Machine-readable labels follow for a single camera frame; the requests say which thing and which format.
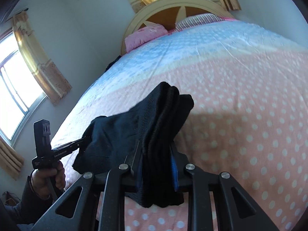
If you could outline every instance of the metal screw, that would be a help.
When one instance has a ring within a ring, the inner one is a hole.
[[[84,179],[91,179],[93,174],[91,172],[84,173]]]
[[[121,170],[126,170],[126,169],[128,169],[128,165],[125,164],[125,163],[122,163],[122,164],[119,166],[119,169],[121,169]]]
[[[188,169],[188,170],[194,170],[195,168],[196,168],[196,167],[195,167],[194,164],[188,163],[188,164],[186,165],[186,169]]]
[[[221,177],[224,179],[229,179],[230,178],[230,174],[228,172],[222,172],[221,173]]]

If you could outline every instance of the bedspread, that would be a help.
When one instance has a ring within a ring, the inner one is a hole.
[[[308,206],[308,51],[257,25],[225,21],[153,40],[123,56],[67,116],[52,140],[79,139],[91,120],[129,110],[161,81],[195,107],[175,138],[190,162],[230,172],[280,230]],[[67,185],[80,176],[63,158]],[[216,214],[213,209],[214,228]],[[149,209],[125,199],[126,231],[186,230],[187,201]]]

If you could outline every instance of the hand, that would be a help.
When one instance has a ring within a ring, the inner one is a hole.
[[[33,190],[42,198],[48,198],[50,191],[47,187],[46,178],[56,176],[56,187],[63,190],[65,187],[65,174],[62,162],[58,162],[58,167],[50,169],[36,169],[32,173],[31,183]]]

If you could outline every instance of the folded black clothing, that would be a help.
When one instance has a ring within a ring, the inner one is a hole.
[[[73,168],[81,174],[108,172],[142,145],[141,188],[126,196],[146,208],[182,204],[183,194],[173,189],[169,146],[193,106],[190,95],[161,82],[129,111],[95,118],[84,132],[92,142],[79,150]]]

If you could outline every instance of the headboard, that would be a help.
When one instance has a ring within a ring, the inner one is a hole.
[[[121,55],[126,53],[125,38],[151,23],[163,25],[167,30],[175,28],[175,23],[189,16],[213,13],[219,17],[234,18],[220,5],[210,0],[157,0],[141,9],[127,27],[123,36]]]

